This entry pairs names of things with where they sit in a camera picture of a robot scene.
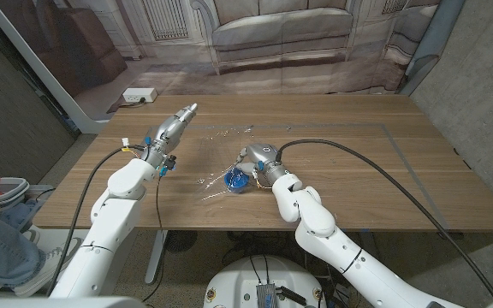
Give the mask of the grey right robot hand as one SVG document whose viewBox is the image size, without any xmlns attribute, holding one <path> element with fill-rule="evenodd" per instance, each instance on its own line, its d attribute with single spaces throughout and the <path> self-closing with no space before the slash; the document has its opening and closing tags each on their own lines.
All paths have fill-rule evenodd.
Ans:
<svg viewBox="0 0 493 308">
<path fill-rule="evenodd" d="M 262 175 L 272 186 L 287 171 L 276 160 L 277 148 L 270 144 L 250 144 L 244 147 L 236 159 L 235 167 L 246 174 Z"/>
</svg>

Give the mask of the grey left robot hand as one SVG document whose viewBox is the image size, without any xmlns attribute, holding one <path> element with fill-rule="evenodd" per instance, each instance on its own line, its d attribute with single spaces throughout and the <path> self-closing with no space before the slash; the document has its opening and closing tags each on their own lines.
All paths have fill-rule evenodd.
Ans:
<svg viewBox="0 0 493 308">
<path fill-rule="evenodd" d="M 148 135 L 149 140 L 146 141 L 141 158 L 153 168 L 158 167 L 178 146 L 187 125 L 196 116 L 197 109 L 197 104 L 188 105 L 160 124 L 155 133 Z"/>
</svg>

